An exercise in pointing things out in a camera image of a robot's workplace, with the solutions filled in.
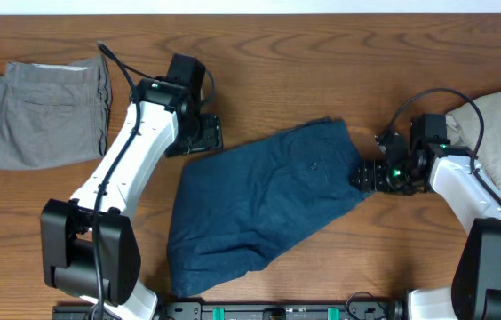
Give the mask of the dark blue denim shorts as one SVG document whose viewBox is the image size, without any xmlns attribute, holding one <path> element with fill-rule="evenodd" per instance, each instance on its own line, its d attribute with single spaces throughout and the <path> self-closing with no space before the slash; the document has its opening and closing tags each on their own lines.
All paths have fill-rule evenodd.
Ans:
<svg viewBox="0 0 501 320">
<path fill-rule="evenodd" d="M 180 298 L 266 268 L 367 198 L 346 123 L 323 118 L 187 164 L 167 259 Z"/>
</svg>

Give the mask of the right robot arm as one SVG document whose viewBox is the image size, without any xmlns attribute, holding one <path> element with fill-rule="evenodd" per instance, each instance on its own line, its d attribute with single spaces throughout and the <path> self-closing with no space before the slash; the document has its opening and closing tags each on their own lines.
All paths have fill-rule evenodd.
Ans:
<svg viewBox="0 0 501 320">
<path fill-rule="evenodd" d="M 376 140 L 385 159 L 362 161 L 351 184 L 365 193 L 436 193 L 467 234 L 451 285 L 410 291 L 391 317 L 501 319 L 501 192 L 472 150 L 451 145 L 446 117 L 435 114 L 415 117 L 409 140 L 392 129 Z"/>
</svg>

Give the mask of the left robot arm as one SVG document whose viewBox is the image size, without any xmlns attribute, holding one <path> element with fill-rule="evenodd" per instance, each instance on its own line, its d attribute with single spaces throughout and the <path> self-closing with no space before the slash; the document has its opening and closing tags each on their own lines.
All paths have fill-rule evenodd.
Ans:
<svg viewBox="0 0 501 320">
<path fill-rule="evenodd" d="M 131 222 L 161 157 L 223 146 L 220 120 L 204 114 L 210 72 L 176 54 L 165 76 L 131 87 L 121 131 L 92 176 L 67 201 L 51 199 L 40 217 L 45 283 L 92 304 L 86 319 L 156 319 L 159 298 L 139 279 Z"/>
</svg>

